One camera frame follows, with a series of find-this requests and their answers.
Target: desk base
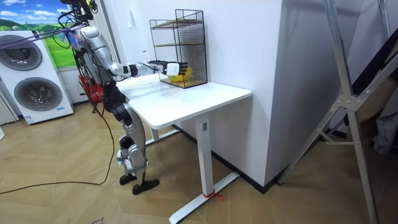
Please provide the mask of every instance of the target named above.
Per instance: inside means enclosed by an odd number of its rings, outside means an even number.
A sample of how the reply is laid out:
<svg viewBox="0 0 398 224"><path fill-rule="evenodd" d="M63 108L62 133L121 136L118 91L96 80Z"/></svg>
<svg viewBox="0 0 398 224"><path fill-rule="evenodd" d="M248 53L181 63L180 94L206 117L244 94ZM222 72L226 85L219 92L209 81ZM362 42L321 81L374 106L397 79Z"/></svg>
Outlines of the desk base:
<svg viewBox="0 0 398 224"><path fill-rule="evenodd" d="M232 172L224 177L222 180L214 185L215 192L219 192L221 189L226 187L229 183L239 177L239 174ZM180 210L176 211L170 218L171 224L176 224L185 218L187 215L191 214L195 209L197 209L201 204L205 203L210 198L206 198L203 194L199 195L197 198L193 199L191 202L186 204Z"/></svg>
<svg viewBox="0 0 398 224"><path fill-rule="evenodd" d="M150 145L150 144L152 144L152 143L154 143L154 142L156 142L156 141L158 141L158 140L161 140L161 139L163 139L163 138L166 138L166 137L168 137L168 136L170 136L170 135L172 135L172 134L175 134L175 133L179 133L179 132L180 132L179 130L174 129L173 131L169 131L169 132L167 132L167 133L165 133L165 134L154 136L153 133L157 133L157 130L151 129L151 131L152 131L152 137L153 137L153 138L145 142L145 145L146 145L146 146L148 146L148 145Z"/></svg>

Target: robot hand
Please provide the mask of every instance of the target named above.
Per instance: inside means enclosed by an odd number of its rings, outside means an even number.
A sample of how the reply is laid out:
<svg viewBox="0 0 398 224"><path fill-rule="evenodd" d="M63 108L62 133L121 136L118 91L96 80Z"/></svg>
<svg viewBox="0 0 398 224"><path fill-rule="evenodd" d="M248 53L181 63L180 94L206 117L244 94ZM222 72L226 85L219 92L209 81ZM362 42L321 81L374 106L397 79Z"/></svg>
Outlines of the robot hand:
<svg viewBox="0 0 398 224"><path fill-rule="evenodd" d="M184 75L188 68L187 62L165 62L161 60L152 60L149 64L156 64L163 66L164 75Z"/></svg>

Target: washing machine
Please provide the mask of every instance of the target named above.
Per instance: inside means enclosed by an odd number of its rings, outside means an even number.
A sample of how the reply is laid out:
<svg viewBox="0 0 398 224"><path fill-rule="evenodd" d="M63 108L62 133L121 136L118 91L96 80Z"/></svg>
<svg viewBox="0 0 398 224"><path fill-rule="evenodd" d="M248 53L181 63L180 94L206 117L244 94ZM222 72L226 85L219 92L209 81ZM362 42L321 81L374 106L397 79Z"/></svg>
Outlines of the washing machine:
<svg viewBox="0 0 398 224"><path fill-rule="evenodd" d="M33 36L0 31L0 45ZM0 50L0 77L29 124L73 114L73 105L44 40Z"/></svg>

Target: blue sky poster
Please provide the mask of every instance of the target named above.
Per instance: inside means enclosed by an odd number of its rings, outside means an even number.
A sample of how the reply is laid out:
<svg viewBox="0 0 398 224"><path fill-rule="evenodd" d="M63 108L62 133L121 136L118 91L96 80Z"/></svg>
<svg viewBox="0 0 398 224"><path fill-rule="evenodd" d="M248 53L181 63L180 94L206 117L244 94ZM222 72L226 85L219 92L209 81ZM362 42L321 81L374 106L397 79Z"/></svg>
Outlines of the blue sky poster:
<svg viewBox="0 0 398 224"><path fill-rule="evenodd" d="M68 11L67 5L59 0L0 0L0 30L53 31L60 27L58 16ZM58 68L76 65L71 48L64 49L57 44L67 47L67 43L57 37L46 38L45 42Z"/></svg>

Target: desk top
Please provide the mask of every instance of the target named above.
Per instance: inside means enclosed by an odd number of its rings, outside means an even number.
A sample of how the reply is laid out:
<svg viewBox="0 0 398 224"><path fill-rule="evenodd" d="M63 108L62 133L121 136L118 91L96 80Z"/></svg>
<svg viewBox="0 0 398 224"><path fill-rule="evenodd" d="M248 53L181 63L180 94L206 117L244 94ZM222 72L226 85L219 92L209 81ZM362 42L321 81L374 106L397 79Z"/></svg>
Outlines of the desk top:
<svg viewBox="0 0 398 224"><path fill-rule="evenodd" d="M119 82L118 88L153 129L165 128L252 94L250 90L212 82L183 89L161 82L158 74L128 78Z"/></svg>

